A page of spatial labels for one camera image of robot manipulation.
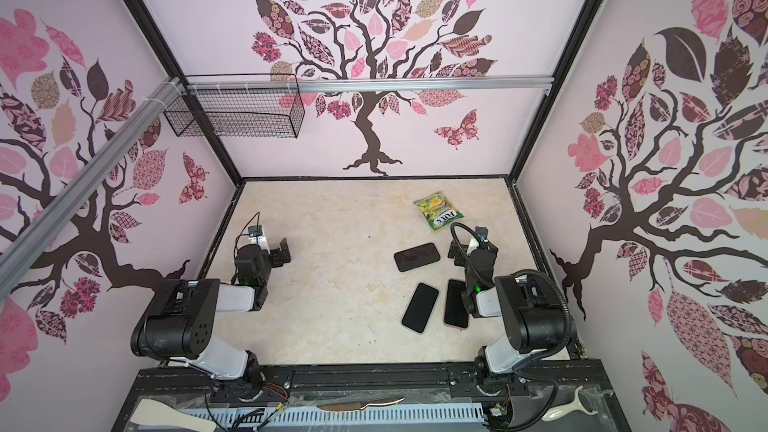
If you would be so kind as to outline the black phone case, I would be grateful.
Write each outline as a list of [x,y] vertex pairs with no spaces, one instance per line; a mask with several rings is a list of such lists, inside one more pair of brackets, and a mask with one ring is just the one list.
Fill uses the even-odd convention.
[[393,255],[399,272],[405,273],[438,262],[440,253],[434,243],[411,247]]

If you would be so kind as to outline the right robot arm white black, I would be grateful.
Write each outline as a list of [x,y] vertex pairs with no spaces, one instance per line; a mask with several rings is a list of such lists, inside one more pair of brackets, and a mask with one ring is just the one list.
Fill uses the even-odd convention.
[[563,294],[545,274],[523,269],[492,277],[498,249],[490,243],[452,241],[448,258],[464,269],[463,280],[448,282],[444,323],[465,329],[471,317],[500,318],[504,332],[480,348],[472,368],[452,385],[472,384],[484,396],[501,393],[517,373],[550,358],[576,339],[576,327]]

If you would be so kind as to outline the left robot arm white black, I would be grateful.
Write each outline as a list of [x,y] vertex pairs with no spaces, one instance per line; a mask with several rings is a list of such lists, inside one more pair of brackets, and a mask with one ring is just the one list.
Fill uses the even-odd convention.
[[285,388],[268,381],[256,354],[217,336],[214,322],[221,314],[260,311],[268,297],[272,270],[290,262],[286,239],[274,249],[255,242],[236,250],[235,276],[230,284],[219,279],[168,281],[155,293],[134,328],[132,353],[178,363],[213,380],[232,381],[286,399]]

